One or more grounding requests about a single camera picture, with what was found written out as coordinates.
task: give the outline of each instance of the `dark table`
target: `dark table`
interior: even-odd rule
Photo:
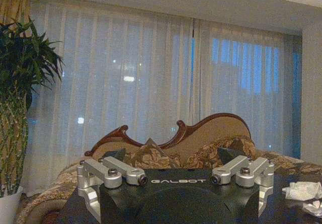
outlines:
[[[289,186],[290,182],[313,181],[322,182],[322,176],[282,176],[274,177],[274,194],[268,197],[267,206],[259,218],[259,223],[282,223],[282,224],[318,224],[322,219],[311,216],[302,211],[303,201],[285,200],[282,188]],[[64,208],[60,211],[56,224],[99,224],[87,211],[84,199],[79,197],[77,190],[73,192]]]

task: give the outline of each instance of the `logo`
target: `logo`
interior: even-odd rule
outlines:
[[[158,183],[198,183],[198,182],[205,182],[206,180],[178,180],[178,181],[173,181],[173,180],[151,180],[151,183],[153,184],[158,184]]]

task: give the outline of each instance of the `ornate sofa backrest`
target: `ornate sofa backrest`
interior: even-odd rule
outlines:
[[[176,135],[159,146],[168,155],[179,154],[183,161],[205,144],[222,138],[244,135],[251,137],[247,124],[237,115],[217,113],[206,117],[193,126],[187,126],[182,120],[177,121],[179,129]],[[127,125],[123,125],[95,144],[92,150],[85,152],[85,156],[100,158],[106,151],[126,148],[127,152],[135,152],[143,144],[132,140],[127,134]]]

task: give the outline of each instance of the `pillow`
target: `pillow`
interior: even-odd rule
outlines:
[[[187,158],[184,168],[216,168],[222,166],[222,162],[217,153],[218,147],[239,150],[251,159],[256,158],[255,144],[249,137],[226,137],[220,138],[211,144],[202,146],[197,152]]]
[[[180,168],[177,159],[172,159],[149,138],[149,140],[134,153],[127,153],[124,162],[142,169],[170,169]]]

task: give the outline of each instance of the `sofa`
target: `sofa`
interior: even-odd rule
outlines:
[[[214,168],[221,166],[217,148],[227,147],[242,151],[251,159],[264,157],[275,164],[275,173],[283,175],[322,175],[322,166],[256,149],[247,124],[237,115],[217,113],[193,126],[177,121],[178,131],[166,143],[155,144],[149,139],[142,144],[127,134],[123,125],[99,140],[79,160],[98,160],[106,152],[125,149],[124,162],[138,168]],[[77,185],[77,163],[60,172],[56,181],[34,198],[18,214],[18,224],[54,223]]]

